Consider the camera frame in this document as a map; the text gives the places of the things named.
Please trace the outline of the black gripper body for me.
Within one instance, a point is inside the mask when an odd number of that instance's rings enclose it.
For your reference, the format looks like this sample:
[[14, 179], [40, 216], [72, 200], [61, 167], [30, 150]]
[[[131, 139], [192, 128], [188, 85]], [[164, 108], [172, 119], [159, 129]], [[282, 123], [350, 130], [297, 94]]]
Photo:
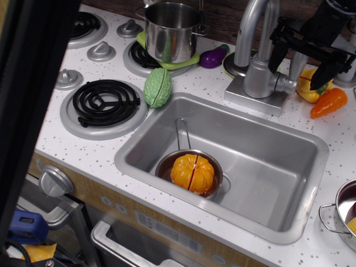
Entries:
[[339, 73], [347, 72], [355, 60], [355, 46], [340, 34], [349, 21], [336, 16], [308, 20], [279, 17], [270, 40], [286, 39], [290, 42], [289, 50], [320, 63], [338, 61], [342, 64]]

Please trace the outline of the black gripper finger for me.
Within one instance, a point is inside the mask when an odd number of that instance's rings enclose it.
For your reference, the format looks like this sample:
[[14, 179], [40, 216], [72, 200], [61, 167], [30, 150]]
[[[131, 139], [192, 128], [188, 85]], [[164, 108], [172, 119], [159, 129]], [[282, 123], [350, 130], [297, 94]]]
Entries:
[[290, 42], [286, 39], [278, 39], [273, 41], [273, 45], [268, 67], [272, 73], [275, 73], [290, 49]]
[[326, 83], [331, 81], [342, 68], [342, 64], [338, 61], [324, 61], [312, 75], [310, 82], [310, 90], [318, 90]]

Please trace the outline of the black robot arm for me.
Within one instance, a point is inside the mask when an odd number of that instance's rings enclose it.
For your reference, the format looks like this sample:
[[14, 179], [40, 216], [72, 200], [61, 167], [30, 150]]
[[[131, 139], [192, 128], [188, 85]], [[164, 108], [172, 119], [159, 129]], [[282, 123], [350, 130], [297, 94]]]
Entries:
[[317, 90], [337, 74], [348, 72], [355, 46], [340, 35], [355, 17], [355, 1], [322, 1], [308, 20], [279, 17], [270, 40], [274, 45], [269, 70], [275, 72], [289, 49], [320, 62], [310, 82]]

